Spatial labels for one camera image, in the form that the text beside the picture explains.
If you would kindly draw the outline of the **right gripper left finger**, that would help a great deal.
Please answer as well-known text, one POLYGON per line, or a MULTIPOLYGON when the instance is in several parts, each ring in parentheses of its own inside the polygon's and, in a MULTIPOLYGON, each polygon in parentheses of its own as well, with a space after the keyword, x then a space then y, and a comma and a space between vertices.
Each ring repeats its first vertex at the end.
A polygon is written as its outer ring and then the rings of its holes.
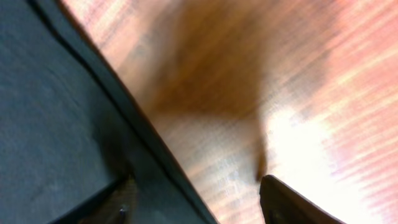
POLYGON ((80 224, 130 224, 136 206, 137 185, 133 178, 125 180, 93 213, 80 224))

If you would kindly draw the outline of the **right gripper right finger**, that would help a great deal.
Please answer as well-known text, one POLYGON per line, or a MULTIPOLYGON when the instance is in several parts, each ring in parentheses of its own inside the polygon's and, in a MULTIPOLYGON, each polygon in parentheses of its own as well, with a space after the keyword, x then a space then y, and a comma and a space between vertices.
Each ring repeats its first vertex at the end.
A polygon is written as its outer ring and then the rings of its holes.
POLYGON ((260 205, 266 224, 342 224, 273 175, 260 184, 260 205))

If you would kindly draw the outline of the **black t-shirt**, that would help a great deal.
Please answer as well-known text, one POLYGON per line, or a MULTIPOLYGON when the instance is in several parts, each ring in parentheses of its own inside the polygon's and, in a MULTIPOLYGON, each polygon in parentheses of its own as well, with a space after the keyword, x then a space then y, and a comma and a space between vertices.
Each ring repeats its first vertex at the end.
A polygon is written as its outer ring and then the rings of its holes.
POLYGON ((79 223, 128 178, 132 223, 214 223, 56 1, 1 2, 1 222, 79 223))

